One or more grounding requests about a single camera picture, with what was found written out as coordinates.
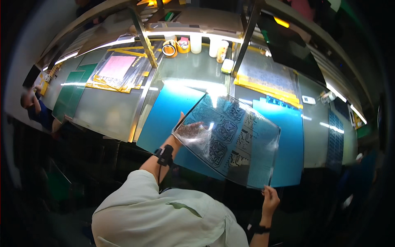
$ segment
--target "orange tape roll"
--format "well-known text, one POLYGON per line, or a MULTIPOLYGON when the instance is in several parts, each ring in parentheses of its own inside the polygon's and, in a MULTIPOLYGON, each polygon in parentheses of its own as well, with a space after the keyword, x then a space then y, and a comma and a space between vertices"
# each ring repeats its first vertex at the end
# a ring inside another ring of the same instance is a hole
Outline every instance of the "orange tape roll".
POLYGON ((177 49, 176 46, 177 42, 174 40, 168 40, 163 43, 162 53, 166 55, 168 58, 173 58, 177 56, 177 49))

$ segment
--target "pink paper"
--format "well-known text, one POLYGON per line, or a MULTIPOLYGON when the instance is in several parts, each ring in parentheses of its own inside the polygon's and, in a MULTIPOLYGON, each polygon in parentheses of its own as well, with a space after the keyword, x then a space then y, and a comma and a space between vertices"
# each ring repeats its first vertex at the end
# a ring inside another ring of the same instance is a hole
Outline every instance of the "pink paper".
POLYGON ((135 59, 130 56, 111 56, 99 76, 122 79, 135 59))

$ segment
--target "green cutting mat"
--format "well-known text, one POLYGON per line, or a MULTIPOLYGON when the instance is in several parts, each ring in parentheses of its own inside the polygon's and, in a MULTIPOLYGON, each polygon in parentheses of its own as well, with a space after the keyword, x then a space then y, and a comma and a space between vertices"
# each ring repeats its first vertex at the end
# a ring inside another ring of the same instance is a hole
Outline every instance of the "green cutting mat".
POLYGON ((85 83, 96 68, 96 65, 97 64, 82 65, 77 68, 77 71, 70 72, 52 111, 52 115, 57 120, 62 122, 64 115, 71 118, 74 117, 79 99, 85 89, 85 83))

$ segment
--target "blue shirt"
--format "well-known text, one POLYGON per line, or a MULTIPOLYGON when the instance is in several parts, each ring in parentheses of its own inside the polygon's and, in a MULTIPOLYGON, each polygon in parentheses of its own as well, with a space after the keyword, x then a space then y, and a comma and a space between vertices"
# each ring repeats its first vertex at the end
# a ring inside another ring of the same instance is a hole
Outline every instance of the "blue shirt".
POLYGON ((32 106, 29 106, 27 108, 27 113, 29 115, 29 118, 33 121, 40 123, 47 130, 52 131, 52 122, 54 120, 54 117, 52 116, 52 111, 49 110, 41 100, 39 100, 40 95, 37 92, 36 92, 36 97, 40 104, 41 112, 36 114, 36 107, 33 104, 32 106))

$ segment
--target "worker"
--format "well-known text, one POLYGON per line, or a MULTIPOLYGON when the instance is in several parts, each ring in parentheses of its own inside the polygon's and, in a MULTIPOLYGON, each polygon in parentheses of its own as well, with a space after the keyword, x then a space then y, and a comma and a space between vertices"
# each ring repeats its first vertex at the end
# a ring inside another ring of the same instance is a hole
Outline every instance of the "worker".
MULTIPOLYGON (((183 126, 196 128, 196 124, 183 126)), ((170 135, 139 170, 129 174, 126 182, 109 195, 92 216, 92 233, 98 247, 128 246, 248 246, 244 230, 234 214, 209 195, 184 189, 159 193, 169 165, 163 166, 161 153, 170 145, 175 158, 181 142, 170 135)), ((280 203, 275 189, 265 186, 265 199, 259 224, 250 246, 267 247, 272 215, 280 203)))
POLYGON ((21 106, 27 110, 30 120, 40 123, 51 134, 54 134, 62 123, 52 116, 52 111, 40 100, 41 86, 35 85, 34 89, 36 93, 33 93, 33 88, 29 88, 21 95, 21 106))

